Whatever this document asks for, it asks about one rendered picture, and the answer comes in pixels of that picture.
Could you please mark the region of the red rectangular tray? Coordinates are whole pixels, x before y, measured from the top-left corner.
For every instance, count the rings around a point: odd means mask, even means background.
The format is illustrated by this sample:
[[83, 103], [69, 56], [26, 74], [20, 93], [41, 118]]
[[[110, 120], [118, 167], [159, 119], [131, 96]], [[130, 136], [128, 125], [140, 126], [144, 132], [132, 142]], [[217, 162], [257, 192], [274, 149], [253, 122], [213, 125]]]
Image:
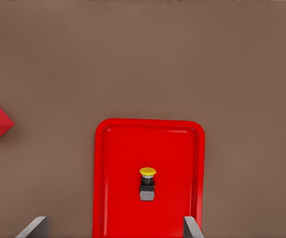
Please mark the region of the red rectangular tray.
[[[205, 132], [185, 120], [106, 119], [95, 134], [93, 238], [182, 238], [183, 217], [202, 225]], [[154, 201], [140, 200], [140, 169]]]

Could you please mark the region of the yellow-capped push button switch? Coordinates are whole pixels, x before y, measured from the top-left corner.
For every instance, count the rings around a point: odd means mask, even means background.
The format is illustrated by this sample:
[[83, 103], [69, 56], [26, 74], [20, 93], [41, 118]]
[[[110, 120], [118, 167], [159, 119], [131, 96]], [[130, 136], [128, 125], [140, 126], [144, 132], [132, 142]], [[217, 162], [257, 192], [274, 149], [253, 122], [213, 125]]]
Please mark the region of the yellow-capped push button switch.
[[141, 184], [140, 184], [140, 200], [154, 201], [155, 197], [155, 181], [154, 175], [156, 170], [150, 167], [140, 169]]

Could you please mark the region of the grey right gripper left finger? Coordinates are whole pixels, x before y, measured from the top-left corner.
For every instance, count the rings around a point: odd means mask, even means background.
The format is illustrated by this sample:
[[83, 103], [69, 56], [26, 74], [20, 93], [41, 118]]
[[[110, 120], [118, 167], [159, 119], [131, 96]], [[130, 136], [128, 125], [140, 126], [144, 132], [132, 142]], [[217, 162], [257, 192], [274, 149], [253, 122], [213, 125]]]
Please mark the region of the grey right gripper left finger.
[[49, 218], [39, 216], [24, 228], [15, 238], [49, 238]]

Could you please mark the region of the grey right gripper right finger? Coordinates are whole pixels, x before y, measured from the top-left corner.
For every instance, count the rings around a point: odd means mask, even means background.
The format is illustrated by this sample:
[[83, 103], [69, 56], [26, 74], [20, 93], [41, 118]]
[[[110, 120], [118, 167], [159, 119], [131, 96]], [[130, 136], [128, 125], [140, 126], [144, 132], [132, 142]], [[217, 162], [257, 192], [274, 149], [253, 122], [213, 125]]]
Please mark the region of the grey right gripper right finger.
[[192, 216], [183, 217], [183, 238], [204, 238], [197, 222]]

